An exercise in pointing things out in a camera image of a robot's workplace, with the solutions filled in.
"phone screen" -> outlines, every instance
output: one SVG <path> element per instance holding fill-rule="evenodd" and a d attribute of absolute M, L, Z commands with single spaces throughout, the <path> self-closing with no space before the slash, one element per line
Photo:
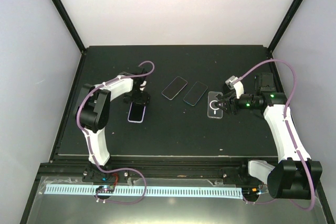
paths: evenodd
<path fill-rule="evenodd" d="M 162 94 L 169 100 L 173 100 L 187 83 L 186 80 L 178 76 L 162 91 Z"/>
<path fill-rule="evenodd" d="M 146 106 L 131 103 L 128 121 L 131 123 L 142 123 L 145 116 Z"/>
<path fill-rule="evenodd" d="M 193 85 L 193 87 L 185 95 L 185 97 L 183 98 L 183 101 L 190 104 L 191 106 L 195 106 L 196 103 L 201 99 L 202 95 L 204 95 L 207 89 L 208 89 L 207 85 L 198 81 Z"/>

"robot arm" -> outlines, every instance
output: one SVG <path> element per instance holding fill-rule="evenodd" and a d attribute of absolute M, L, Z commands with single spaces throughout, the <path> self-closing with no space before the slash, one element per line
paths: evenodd
<path fill-rule="evenodd" d="M 110 158 L 110 153 L 107 150 L 105 139 L 105 126 L 109 119 L 110 114 L 110 102 L 115 98 L 124 94 L 124 102 L 134 102 L 141 105 L 147 105 L 149 103 L 150 96 L 143 91 L 142 84 L 145 84 L 145 77 L 142 78 L 124 78 L 121 77 L 134 74 L 146 73 L 144 69 L 137 68 L 132 73 L 121 73 L 118 77 L 119 80 L 110 84 L 104 85 L 83 107 L 80 114 L 80 124 L 85 128 L 82 131 L 88 148 L 92 148 L 92 152 L 89 152 L 89 161 L 95 163 L 91 153 L 94 153 L 98 165 L 104 166 Z M 75 107 L 75 115 L 77 114 L 80 103 L 87 96 L 87 94 L 97 86 L 85 84 L 81 89 L 78 102 Z"/>
<path fill-rule="evenodd" d="M 287 116 L 284 119 L 287 98 L 284 93 L 276 92 L 273 75 L 263 73 L 255 77 L 255 94 L 242 94 L 243 85 L 236 77 L 228 79 L 226 85 L 229 88 L 228 95 L 215 105 L 233 114 L 236 114 L 239 109 L 260 110 L 271 129 L 277 148 L 278 165 L 272 166 L 266 161 L 251 160 L 248 163 L 249 175 L 267 184 L 273 198 L 309 199 L 308 179 L 296 150 L 300 151 L 303 160 L 307 163 L 315 189 L 322 174 L 322 166 L 320 162 L 312 161 L 303 147 L 294 127 L 290 108 L 287 109 Z M 297 148 L 294 147 L 286 121 Z"/>

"purple cable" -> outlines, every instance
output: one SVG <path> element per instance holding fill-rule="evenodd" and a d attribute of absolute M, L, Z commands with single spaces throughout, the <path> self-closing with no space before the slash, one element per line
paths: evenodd
<path fill-rule="evenodd" d="M 115 172 L 119 172 L 119 171 L 121 171 L 121 170 L 131 170 L 131 171 L 133 171 L 133 172 L 138 173 L 138 174 L 140 175 L 140 177 L 143 179 L 143 182 L 144 182 L 144 191 L 143 191 L 143 194 L 141 195 L 141 197 L 140 197 L 139 199 L 137 199 L 137 200 L 135 200 L 135 201 L 132 201 L 132 202 L 122 202 L 122 201 L 115 201 L 115 200 L 105 200 L 105 202 L 117 203 L 117 204 L 121 204 L 121 205 L 132 205 L 132 204 L 136 204 L 136 203 L 140 202 L 140 201 L 144 198 L 144 196 L 145 196 L 145 194 L 146 194 L 146 190 L 147 190 L 146 179 L 145 179 L 145 177 L 143 176 L 143 174 L 142 174 L 141 172 L 139 172 L 138 170 L 133 169 L 133 168 L 119 168 L 119 169 L 114 169 L 114 170 L 103 170 L 103 169 L 99 166 L 98 161 L 97 161 L 97 159 L 96 159 L 96 157 L 95 157 L 95 155 L 94 155 L 94 153 L 93 153 L 92 146 L 91 146 L 91 139 L 90 139 L 90 137 L 89 137 L 89 132 L 88 132 L 84 127 L 82 127 L 82 126 L 80 125 L 80 121 L 79 121 L 80 114 L 81 114 L 81 112 L 82 112 L 82 110 L 83 110 L 83 107 L 84 107 L 85 103 L 88 101 L 88 99 L 89 99 L 89 98 L 90 98 L 90 97 L 91 97 L 97 90 L 101 89 L 101 88 L 104 87 L 105 85 L 111 84 L 111 83 L 113 83 L 113 82 L 115 82 L 115 81 L 118 81 L 118 80 L 120 80 L 120 79 L 134 78 L 134 77 L 144 77 L 144 76 L 148 76 L 148 75 L 150 75 L 150 74 L 154 71 L 154 69 L 155 69 L 155 65 L 154 65 L 153 62 L 147 60 L 147 61 L 144 61 L 144 62 L 140 63 L 139 67 L 142 66 L 143 64 L 146 64 L 146 63 L 150 63 L 150 64 L 152 65 L 152 70 L 149 71 L 148 73 L 144 73 L 144 74 L 136 74 L 136 75 L 132 75 L 132 76 L 123 76 L 123 77 L 121 77 L 121 78 L 116 77 L 116 78 L 114 78 L 114 79 L 112 79 L 112 80 L 107 81 L 105 84 L 98 85 L 97 87 L 95 87 L 94 89 L 92 89 L 92 90 L 88 93 L 88 95 L 83 99 L 82 103 L 80 104 L 80 106 L 79 106 L 79 108 L 78 108 L 78 112 L 77 112 L 77 116 L 76 116 L 77 127 L 79 127 L 83 132 L 86 133 L 86 138 L 87 138 L 87 140 L 88 140 L 88 149 L 89 149 L 90 154 L 92 155 L 93 161 L 94 161 L 95 165 L 97 166 L 98 170 L 100 170 L 100 171 L 103 172 L 103 173 L 115 173 Z"/>
<path fill-rule="evenodd" d="M 246 76 L 248 76 L 253 70 L 255 70 L 256 68 L 260 67 L 261 65 L 263 64 L 266 64 L 266 63 L 270 63 L 270 62 L 280 62 L 280 63 L 283 63 L 285 64 L 292 72 L 293 74 L 293 88 L 292 88 L 292 91 L 290 92 L 290 95 L 288 97 L 288 100 L 285 104 L 285 108 L 284 108 L 284 119 L 286 119 L 286 116 L 287 116 L 287 108 L 289 106 L 289 103 L 290 101 L 292 100 L 293 98 L 293 95 L 295 93 L 295 90 L 296 90 L 296 86 L 297 86 L 297 76 L 296 76 L 296 73 L 295 73 L 295 70 L 294 68 L 286 61 L 284 60 L 277 60 L 277 59 L 270 59 L 270 60 L 264 60 L 262 62 L 260 62 L 259 64 L 256 64 L 254 67 L 252 67 L 250 70 L 248 70 L 243 76 L 239 77 L 238 80 L 234 81 L 233 84 L 237 83 L 238 81 L 241 81 L 243 80 Z M 287 120 L 285 120 L 285 124 L 286 124 L 286 127 L 287 127 L 287 130 L 288 130 L 288 133 L 290 135 L 290 138 L 293 142 L 293 146 L 295 149 L 298 148 L 298 144 L 296 143 L 295 141 L 295 138 L 293 136 L 293 133 L 292 133 L 292 130 L 289 126 L 289 123 Z M 303 168 L 304 168 L 304 171 L 306 172 L 306 175 L 307 175 L 307 179 L 308 179 L 308 183 L 309 183 L 309 188 L 310 188 L 310 195 L 311 195 L 311 202 L 310 202 L 310 206 L 308 208 L 303 208 L 301 207 L 300 205 L 298 205 L 296 202 L 294 202 L 293 200 L 290 200 L 294 205 L 296 205 L 297 207 L 299 207 L 300 209 L 302 210 L 306 210 L 306 211 L 311 211 L 313 208 L 314 208 L 314 205 L 315 205 L 315 190 L 314 190 L 314 184 L 313 184 L 313 181 L 312 181 L 312 178 L 311 178 L 311 175 L 310 175 L 310 172 L 308 170 L 308 167 L 307 167 L 307 164 L 305 163 L 305 160 L 303 159 L 302 155 L 301 155 L 301 152 L 299 150 L 296 150 L 301 162 L 302 162 L 302 165 L 303 165 Z M 268 204 L 268 203 L 271 203 L 271 202 L 274 202 L 275 199 L 271 200 L 271 201 L 267 201 L 267 202 L 262 202 L 261 204 Z"/>

